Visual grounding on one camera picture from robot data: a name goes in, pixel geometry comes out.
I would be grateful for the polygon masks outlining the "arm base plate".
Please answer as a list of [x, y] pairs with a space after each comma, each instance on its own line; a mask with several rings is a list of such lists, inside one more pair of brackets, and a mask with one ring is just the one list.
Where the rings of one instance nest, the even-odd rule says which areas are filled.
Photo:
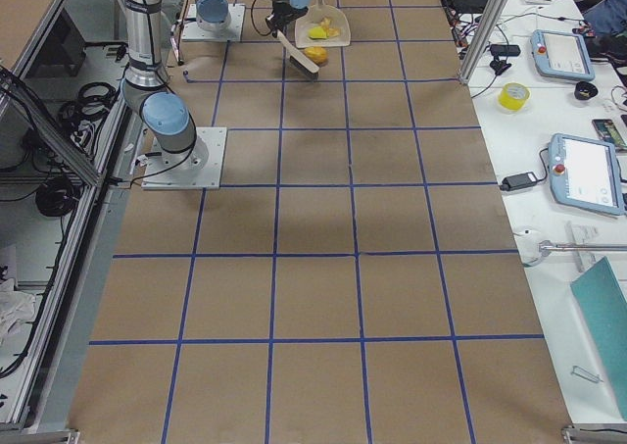
[[145, 190], [219, 189], [226, 147], [226, 127], [198, 127], [195, 147], [180, 154], [165, 152], [153, 138], [147, 161], [147, 176], [141, 179]]
[[182, 32], [184, 42], [239, 42], [242, 36], [246, 7], [244, 4], [229, 4], [228, 13], [222, 22], [205, 21], [192, 4], [186, 13]]

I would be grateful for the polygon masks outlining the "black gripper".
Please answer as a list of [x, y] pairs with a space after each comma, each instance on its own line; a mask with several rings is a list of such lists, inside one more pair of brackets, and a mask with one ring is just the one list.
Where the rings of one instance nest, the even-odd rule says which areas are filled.
[[297, 10], [284, 2], [273, 2], [270, 14], [265, 18], [265, 24], [270, 33], [283, 32], [297, 17]]

